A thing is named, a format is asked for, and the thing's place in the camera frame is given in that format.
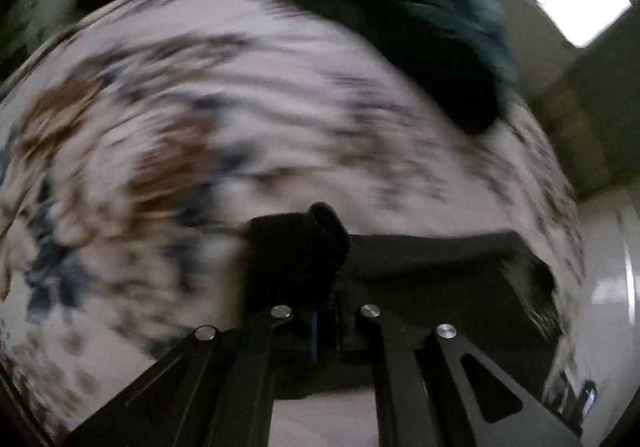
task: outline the metal screw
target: metal screw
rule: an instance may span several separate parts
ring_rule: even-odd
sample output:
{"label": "metal screw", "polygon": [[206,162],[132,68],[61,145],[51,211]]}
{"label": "metal screw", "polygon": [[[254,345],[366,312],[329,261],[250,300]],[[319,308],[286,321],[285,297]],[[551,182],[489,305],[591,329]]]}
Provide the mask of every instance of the metal screw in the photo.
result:
{"label": "metal screw", "polygon": [[205,325],[197,328],[193,334],[199,341],[210,341],[216,336],[216,332],[217,330],[213,326]]}
{"label": "metal screw", "polygon": [[271,308],[271,315],[276,319],[286,319],[291,315],[291,308],[286,304],[280,304]]}
{"label": "metal screw", "polygon": [[366,304],[360,308],[360,313],[369,319],[374,319],[380,315],[380,308],[375,304]]}
{"label": "metal screw", "polygon": [[438,332],[438,335],[443,339],[452,339],[458,333],[455,326],[451,324],[441,324],[436,328],[436,331]]}

